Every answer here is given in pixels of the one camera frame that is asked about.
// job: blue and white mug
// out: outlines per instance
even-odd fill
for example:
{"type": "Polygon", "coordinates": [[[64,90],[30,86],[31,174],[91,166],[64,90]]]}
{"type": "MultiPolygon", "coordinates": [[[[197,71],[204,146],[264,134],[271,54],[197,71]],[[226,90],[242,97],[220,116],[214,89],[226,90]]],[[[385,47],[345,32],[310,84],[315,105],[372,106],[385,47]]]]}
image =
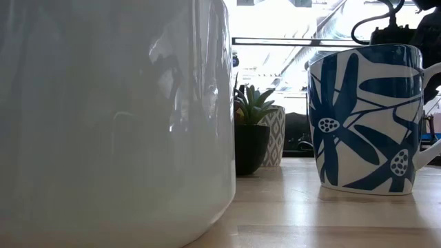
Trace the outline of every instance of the blue and white mug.
{"type": "Polygon", "coordinates": [[[373,45],[338,52],[309,69],[309,120],[322,186],[404,195],[416,171],[441,153],[420,152],[423,89],[441,64],[422,69],[419,49],[373,45]]]}

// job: patterned planter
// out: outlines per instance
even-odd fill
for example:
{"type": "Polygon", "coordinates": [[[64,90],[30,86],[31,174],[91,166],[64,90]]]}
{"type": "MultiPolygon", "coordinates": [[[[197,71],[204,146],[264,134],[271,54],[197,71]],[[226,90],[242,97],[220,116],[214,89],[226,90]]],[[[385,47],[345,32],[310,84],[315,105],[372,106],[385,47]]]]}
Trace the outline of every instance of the patterned planter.
{"type": "Polygon", "coordinates": [[[281,106],[272,106],[277,112],[268,114],[259,125],[270,127],[269,142],[262,165],[264,167],[280,166],[283,155],[283,143],[285,140],[285,109],[281,106]]]}

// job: white container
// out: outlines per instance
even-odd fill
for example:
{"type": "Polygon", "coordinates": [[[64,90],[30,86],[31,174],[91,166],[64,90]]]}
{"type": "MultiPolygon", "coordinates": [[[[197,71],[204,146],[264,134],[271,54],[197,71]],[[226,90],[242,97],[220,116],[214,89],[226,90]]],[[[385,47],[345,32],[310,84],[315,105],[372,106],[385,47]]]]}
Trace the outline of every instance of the white container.
{"type": "Polygon", "coordinates": [[[219,0],[0,12],[0,247],[181,247],[235,192],[219,0]]]}

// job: green leaves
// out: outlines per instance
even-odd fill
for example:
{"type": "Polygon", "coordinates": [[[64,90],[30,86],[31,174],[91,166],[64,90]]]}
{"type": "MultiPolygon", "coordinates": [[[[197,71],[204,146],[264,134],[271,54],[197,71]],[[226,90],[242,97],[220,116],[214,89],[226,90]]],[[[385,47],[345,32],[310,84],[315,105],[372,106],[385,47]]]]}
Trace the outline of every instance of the green leaves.
{"type": "Polygon", "coordinates": [[[239,125],[257,125],[267,114],[276,112],[277,110],[269,109],[274,101],[265,102],[266,99],[274,92],[274,90],[267,90],[263,94],[260,94],[258,90],[252,85],[246,87],[246,95],[234,89],[237,96],[234,97],[235,105],[239,106],[243,117],[236,120],[236,124],[239,125]]]}

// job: wooden countertop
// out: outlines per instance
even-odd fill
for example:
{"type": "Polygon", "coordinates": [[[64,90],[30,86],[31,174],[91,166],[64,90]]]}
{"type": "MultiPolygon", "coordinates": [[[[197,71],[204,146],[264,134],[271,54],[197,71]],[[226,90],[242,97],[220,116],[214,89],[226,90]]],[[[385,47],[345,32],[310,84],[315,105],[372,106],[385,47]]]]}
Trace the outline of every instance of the wooden countertop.
{"type": "Polygon", "coordinates": [[[285,158],[238,178],[233,203],[185,248],[441,247],[441,167],[425,167],[408,196],[320,187],[312,158],[285,158]]]}

